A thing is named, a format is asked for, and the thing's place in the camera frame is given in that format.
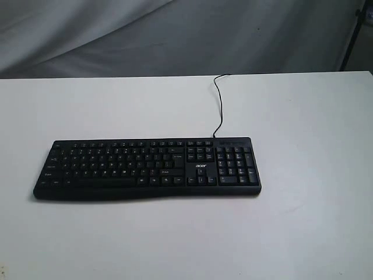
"spacebar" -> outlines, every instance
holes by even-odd
[[[131,187],[136,187],[135,178],[80,179],[75,183],[76,183],[77,187],[90,187],[90,188],[131,188]]]

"keyboard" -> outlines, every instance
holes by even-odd
[[[55,141],[34,188],[43,200],[255,195],[250,138]]]

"white table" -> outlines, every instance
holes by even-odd
[[[220,137],[250,136],[256,198],[38,202],[55,139],[210,137],[213,76],[0,80],[7,279],[372,279],[373,78],[230,76]]]

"black cable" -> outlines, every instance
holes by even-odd
[[[221,125],[223,124],[223,102],[221,101],[220,89],[219,89],[219,87],[218,87],[217,84],[216,84],[216,79],[217,79],[217,78],[220,78],[220,77],[224,77],[224,76],[230,76],[230,75],[232,75],[232,74],[222,74],[222,75],[219,75],[218,77],[215,77],[215,78],[214,78],[214,84],[215,84],[215,87],[216,87],[216,89],[217,89],[217,92],[219,93],[219,99],[220,99],[220,124],[219,124],[219,126],[215,129],[214,133],[212,134],[212,137],[213,137],[213,138],[216,138],[216,137],[215,137],[215,133],[216,133],[216,131],[219,130],[219,128],[220,128]]]

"white surface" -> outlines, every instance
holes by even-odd
[[[373,278],[373,78],[230,76],[218,136],[250,136],[256,198],[37,202],[55,139],[209,137],[212,76],[0,80],[9,279]]]

